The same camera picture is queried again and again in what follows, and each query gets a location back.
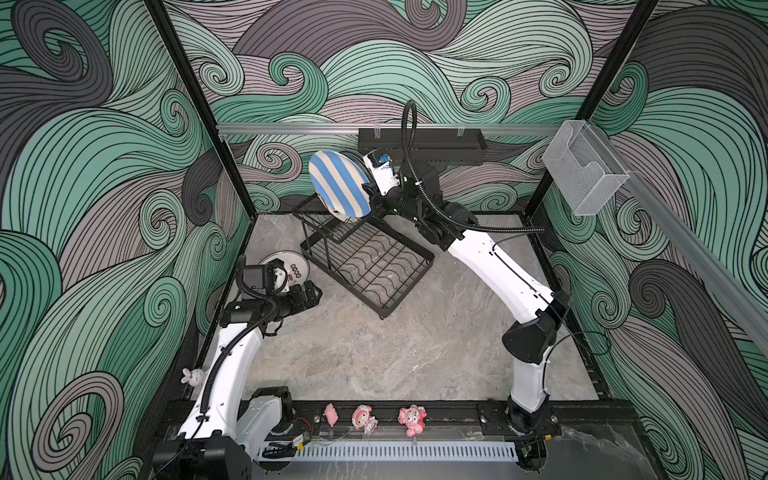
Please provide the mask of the white plate red Chinese characters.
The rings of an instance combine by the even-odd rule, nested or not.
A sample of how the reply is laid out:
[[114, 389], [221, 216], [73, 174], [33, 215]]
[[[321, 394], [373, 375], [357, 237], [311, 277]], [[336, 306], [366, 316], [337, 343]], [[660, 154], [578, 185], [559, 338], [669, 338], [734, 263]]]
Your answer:
[[277, 251], [262, 258], [260, 263], [268, 264], [274, 260], [283, 262], [283, 270], [276, 273], [276, 284], [283, 285], [281, 294], [287, 293], [294, 285], [303, 284], [309, 278], [309, 262], [299, 252], [292, 250]]

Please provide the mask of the blue striped plate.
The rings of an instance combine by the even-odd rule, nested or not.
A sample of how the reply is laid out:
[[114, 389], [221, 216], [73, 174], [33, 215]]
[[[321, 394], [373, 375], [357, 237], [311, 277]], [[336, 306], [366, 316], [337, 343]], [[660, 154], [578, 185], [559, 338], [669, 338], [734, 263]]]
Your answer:
[[369, 195], [363, 188], [368, 177], [344, 154], [317, 151], [310, 158], [309, 174], [316, 194], [338, 219], [361, 219], [371, 213]]

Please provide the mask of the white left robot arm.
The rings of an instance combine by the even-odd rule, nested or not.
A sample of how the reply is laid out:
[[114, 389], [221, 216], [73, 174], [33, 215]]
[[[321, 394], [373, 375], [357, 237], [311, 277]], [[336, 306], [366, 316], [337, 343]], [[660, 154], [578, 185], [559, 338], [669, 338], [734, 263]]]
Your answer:
[[217, 353], [202, 390], [176, 438], [158, 444], [153, 479], [252, 479], [259, 452], [276, 428], [290, 426], [287, 393], [268, 390], [240, 412], [246, 377], [269, 324], [319, 305], [322, 290], [309, 280], [284, 295], [251, 296], [225, 307]]

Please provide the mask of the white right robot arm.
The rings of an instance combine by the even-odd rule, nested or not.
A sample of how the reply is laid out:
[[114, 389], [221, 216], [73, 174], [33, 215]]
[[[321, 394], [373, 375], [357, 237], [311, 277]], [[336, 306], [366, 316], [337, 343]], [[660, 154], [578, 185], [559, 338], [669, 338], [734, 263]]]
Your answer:
[[502, 335], [502, 344], [513, 357], [509, 425], [513, 432], [536, 439], [557, 435], [545, 374], [569, 297], [539, 282], [491, 237], [506, 233], [512, 239], [532, 230], [482, 226], [463, 205], [444, 201], [438, 191], [423, 193], [419, 185], [394, 186], [382, 193], [367, 184], [364, 190], [375, 215], [396, 214], [412, 221], [426, 240], [461, 261], [502, 300], [513, 318]]

